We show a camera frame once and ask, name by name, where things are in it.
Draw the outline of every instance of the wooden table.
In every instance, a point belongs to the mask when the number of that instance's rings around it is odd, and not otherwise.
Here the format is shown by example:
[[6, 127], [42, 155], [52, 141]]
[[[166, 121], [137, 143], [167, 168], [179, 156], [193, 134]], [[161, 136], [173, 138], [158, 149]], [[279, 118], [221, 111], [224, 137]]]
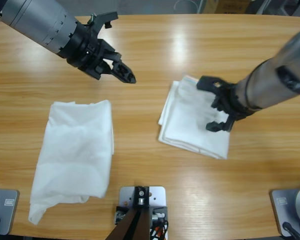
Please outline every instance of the wooden table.
[[[279, 235], [269, 191], [300, 187], [300, 97], [234, 125], [228, 160], [158, 142], [170, 85], [184, 73], [237, 82], [272, 57], [300, 18], [266, 15], [120, 16], [105, 38], [137, 84], [96, 81], [0, 23], [0, 188], [20, 198], [12, 234], [103, 240], [122, 186], [164, 186], [171, 240]], [[29, 200], [50, 105], [112, 103], [115, 154], [104, 199], [59, 204], [38, 226]]]

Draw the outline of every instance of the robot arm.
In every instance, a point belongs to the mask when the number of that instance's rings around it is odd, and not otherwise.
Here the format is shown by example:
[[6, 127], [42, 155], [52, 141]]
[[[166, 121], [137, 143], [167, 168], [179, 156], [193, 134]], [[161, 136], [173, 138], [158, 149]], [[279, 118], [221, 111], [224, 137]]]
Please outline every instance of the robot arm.
[[[121, 55], [98, 39], [102, 26], [111, 28], [111, 21], [118, 19], [116, 12], [93, 14], [81, 24], [55, 0], [0, 0], [0, 15], [2, 22], [93, 78], [112, 74], [124, 83], [136, 82]], [[112, 61], [112, 68], [104, 59]]]
[[300, 32], [237, 84], [202, 76], [197, 88], [214, 93], [212, 107], [229, 114], [226, 122], [206, 125], [212, 132], [230, 131], [235, 121], [300, 95]]

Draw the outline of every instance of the white cloth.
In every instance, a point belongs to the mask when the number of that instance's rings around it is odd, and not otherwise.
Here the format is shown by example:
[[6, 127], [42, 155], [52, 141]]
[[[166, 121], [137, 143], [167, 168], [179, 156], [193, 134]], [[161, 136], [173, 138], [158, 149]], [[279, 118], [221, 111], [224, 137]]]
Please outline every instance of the white cloth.
[[114, 153], [111, 104], [55, 102], [50, 108], [31, 190], [28, 220], [47, 208], [105, 196]]
[[206, 125], [213, 121], [225, 122], [228, 115], [212, 108], [215, 95], [198, 90], [196, 85], [189, 76], [173, 82], [158, 122], [161, 125], [158, 140], [216, 159], [227, 159], [230, 133], [211, 132], [206, 130]]

